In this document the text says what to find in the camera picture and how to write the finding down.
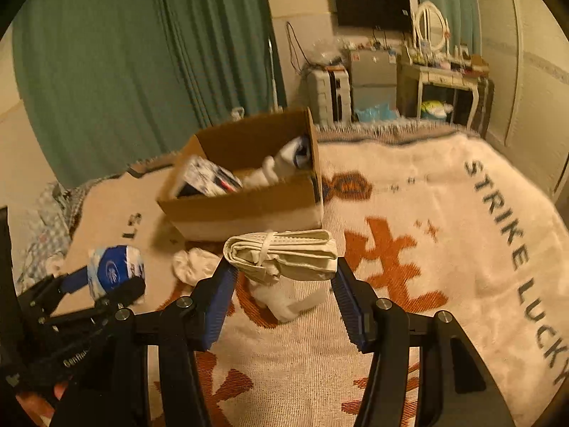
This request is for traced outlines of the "black white printed pack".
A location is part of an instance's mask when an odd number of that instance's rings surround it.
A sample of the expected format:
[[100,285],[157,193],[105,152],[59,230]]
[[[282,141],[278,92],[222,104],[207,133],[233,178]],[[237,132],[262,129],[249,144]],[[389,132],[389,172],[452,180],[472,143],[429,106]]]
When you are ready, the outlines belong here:
[[172,195],[218,197],[238,192],[242,183],[233,173],[198,155],[183,164]]

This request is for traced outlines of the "black wall television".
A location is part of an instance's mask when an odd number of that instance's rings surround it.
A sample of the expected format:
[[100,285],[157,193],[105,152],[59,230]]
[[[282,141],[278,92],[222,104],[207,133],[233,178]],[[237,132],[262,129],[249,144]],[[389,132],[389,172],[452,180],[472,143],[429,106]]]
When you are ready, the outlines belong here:
[[410,0],[335,0],[338,26],[379,29],[410,34]]

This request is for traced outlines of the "white ribbed suitcase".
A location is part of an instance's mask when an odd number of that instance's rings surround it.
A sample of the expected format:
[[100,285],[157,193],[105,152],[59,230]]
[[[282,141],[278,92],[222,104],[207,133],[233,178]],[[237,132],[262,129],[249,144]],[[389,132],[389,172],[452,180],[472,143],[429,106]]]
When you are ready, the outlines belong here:
[[347,125],[352,121],[351,87],[345,67],[312,70],[307,76],[310,112],[317,125]]

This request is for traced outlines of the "large green curtain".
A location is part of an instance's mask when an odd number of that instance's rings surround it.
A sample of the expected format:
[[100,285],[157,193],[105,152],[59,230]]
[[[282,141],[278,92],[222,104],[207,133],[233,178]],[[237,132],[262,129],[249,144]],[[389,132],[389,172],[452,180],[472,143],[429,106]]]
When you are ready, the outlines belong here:
[[66,187],[176,151],[234,108],[271,106],[268,0],[27,0],[12,24],[15,79]]

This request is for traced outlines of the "white sock under cloth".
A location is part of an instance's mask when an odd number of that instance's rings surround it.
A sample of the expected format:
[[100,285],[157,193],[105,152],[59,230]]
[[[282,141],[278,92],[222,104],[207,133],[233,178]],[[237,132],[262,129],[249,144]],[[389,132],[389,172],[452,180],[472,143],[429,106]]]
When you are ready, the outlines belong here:
[[322,305],[330,294],[329,287],[320,286],[302,298],[295,298],[294,281],[289,279],[269,285],[255,280],[248,280],[248,283],[255,303],[262,309],[269,310],[280,323],[294,321],[300,315]]

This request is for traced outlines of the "cream printed blanket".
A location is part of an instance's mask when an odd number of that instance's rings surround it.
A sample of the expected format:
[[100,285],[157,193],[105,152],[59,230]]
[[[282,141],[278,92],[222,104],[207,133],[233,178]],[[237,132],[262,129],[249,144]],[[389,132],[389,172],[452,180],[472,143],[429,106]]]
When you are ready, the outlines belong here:
[[[450,311],[515,423],[533,424],[568,379],[568,231],[554,204],[462,133],[319,154],[323,226],[355,276],[404,310]],[[282,324],[240,278],[197,366],[215,426],[350,426],[370,358],[333,296]]]

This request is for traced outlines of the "white oval vanity mirror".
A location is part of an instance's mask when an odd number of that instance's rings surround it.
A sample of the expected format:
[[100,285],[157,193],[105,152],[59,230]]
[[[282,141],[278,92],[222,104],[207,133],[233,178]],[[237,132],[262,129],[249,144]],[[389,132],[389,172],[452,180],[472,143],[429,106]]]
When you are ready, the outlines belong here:
[[450,43],[450,26],[439,8],[431,1],[420,3],[413,15],[413,42],[419,50],[445,52]]

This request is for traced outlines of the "cream cloth bundle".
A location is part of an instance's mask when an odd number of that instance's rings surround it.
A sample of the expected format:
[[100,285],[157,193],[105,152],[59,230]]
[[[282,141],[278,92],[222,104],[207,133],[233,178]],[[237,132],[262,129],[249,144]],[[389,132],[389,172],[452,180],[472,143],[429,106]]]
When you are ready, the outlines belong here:
[[266,231],[230,237],[223,256],[249,280],[276,284],[282,276],[296,281],[331,280],[339,254],[328,230]]

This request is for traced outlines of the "blue plastic bag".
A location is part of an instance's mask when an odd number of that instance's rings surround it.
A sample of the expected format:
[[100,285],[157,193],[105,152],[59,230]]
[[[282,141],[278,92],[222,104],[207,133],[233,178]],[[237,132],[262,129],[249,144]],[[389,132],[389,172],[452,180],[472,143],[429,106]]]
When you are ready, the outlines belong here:
[[355,116],[360,122],[374,122],[374,121],[393,121],[399,118],[397,109],[390,107],[389,103],[383,102],[375,106],[365,109],[357,109]]

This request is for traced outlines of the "small grey refrigerator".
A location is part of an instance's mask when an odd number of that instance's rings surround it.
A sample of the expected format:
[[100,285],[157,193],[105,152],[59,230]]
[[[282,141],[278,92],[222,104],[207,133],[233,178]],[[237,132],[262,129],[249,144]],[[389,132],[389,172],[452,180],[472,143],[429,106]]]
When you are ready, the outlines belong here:
[[355,110],[397,107],[397,53],[393,50],[351,50],[349,75]]

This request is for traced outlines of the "white dressing table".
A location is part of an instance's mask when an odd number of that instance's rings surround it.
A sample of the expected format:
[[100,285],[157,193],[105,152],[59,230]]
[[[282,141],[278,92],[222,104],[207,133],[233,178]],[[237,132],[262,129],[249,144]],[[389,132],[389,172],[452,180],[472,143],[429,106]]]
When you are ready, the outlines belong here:
[[397,110],[402,117],[420,118],[421,105],[427,101],[426,87],[452,91],[450,123],[473,129],[481,136],[486,134],[494,99],[495,87],[491,79],[399,60]]

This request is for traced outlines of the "white louvered wardrobe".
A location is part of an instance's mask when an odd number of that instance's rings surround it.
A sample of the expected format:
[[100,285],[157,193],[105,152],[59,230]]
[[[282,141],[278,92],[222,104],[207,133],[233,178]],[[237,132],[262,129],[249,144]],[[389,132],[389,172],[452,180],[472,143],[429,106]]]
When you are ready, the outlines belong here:
[[543,0],[477,0],[487,139],[552,199],[568,179],[568,40]]

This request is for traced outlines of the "teal waste basket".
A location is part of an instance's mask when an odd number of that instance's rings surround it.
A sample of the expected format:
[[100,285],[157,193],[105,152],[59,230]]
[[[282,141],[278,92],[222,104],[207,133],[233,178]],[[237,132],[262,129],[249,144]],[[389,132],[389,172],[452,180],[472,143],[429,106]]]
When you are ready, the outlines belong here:
[[453,106],[438,100],[424,101],[420,106],[420,118],[432,121],[447,121],[453,112]]

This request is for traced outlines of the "brown cardboard box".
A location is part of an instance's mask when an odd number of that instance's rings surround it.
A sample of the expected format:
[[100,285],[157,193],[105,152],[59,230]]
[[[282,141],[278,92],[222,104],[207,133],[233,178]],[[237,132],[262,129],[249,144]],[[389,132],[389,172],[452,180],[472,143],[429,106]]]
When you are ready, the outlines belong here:
[[310,110],[286,109],[199,131],[156,201],[190,241],[322,225],[317,139]]

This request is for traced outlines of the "white socks in box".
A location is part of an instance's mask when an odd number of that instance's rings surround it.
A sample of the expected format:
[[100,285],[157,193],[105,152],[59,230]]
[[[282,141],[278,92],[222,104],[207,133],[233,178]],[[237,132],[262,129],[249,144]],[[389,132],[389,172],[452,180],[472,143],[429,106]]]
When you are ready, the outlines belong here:
[[312,168],[312,148],[308,136],[297,137],[285,144],[274,156],[266,156],[261,167],[242,179],[244,189],[271,186]]

